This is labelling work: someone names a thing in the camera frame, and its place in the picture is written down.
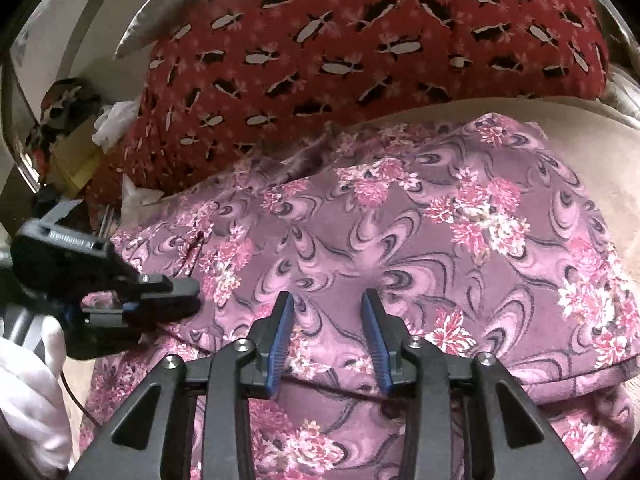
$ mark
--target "yellow object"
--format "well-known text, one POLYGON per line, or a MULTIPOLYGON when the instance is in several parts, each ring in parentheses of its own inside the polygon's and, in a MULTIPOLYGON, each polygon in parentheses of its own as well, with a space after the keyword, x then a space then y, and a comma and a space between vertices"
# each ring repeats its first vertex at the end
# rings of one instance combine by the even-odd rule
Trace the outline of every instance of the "yellow object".
POLYGON ((91 138, 94 122, 95 117, 89 117, 51 149, 47 182, 68 198, 75 197, 100 166, 102 150, 91 138))

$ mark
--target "white glove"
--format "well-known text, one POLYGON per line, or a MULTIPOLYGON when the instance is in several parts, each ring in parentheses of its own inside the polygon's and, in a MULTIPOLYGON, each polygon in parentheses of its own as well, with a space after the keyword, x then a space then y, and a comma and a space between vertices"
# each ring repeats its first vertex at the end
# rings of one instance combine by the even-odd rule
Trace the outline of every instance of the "white glove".
POLYGON ((66 359, 65 338, 53 317, 42 322, 45 362, 0 337, 0 410, 24 440, 38 471, 53 478, 71 456, 71 426, 58 377, 66 359))

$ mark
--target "pink floral fabric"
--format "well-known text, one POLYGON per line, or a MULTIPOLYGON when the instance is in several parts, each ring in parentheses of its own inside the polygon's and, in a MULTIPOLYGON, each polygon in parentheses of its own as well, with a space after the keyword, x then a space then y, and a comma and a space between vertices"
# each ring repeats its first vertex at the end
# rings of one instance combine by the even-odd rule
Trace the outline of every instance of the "pink floral fabric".
MULTIPOLYGON (((636 299, 601 213, 535 124, 488 114, 461 126, 328 127, 252 152, 113 241, 145 272, 199 279, 203 307, 148 346, 98 360, 88 400, 98 420, 165 354, 216 352, 288 290, 286 373, 297 380, 251 403, 258 478, 392 478, 404 405, 380 397, 362 335, 360 296, 375 287, 442 351, 496 354, 590 480, 629 443, 618 385, 639 371, 636 299)), ((201 405, 193 479, 202 417, 201 405)))

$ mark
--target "clutter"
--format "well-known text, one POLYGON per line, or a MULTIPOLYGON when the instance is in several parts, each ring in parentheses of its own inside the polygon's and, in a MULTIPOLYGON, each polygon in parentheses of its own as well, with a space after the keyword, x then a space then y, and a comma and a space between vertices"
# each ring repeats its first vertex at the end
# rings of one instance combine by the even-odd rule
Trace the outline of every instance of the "clutter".
POLYGON ((140 99, 120 101, 102 107, 102 114, 95 120, 96 132, 92 136, 95 144, 104 153, 113 148, 136 120, 140 99))
POLYGON ((68 137, 76 128, 100 110, 100 96, 79 79, 53 83, 40 105, 40 124, 27 136, 26 145, 44 180, 49 172, 51 147, 68 137))
POLYGON ((46 181, 68 198, 75 197, 100 166, 102 150, 92 141, 94 122, 95 116, 87 118, 50 149, 46 181))

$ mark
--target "red cloth with black pattern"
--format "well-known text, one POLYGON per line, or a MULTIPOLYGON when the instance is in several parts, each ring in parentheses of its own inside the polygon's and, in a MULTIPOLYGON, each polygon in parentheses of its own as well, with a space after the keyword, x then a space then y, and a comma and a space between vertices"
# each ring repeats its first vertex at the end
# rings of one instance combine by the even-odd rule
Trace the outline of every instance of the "red cloth with black pattern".
POLYGON ((590 0, 200 0, 151 55, 140 116, 88 197, 122 173, 173 193, 259 140, 487 96, 593 99, 607 49, 590 0))

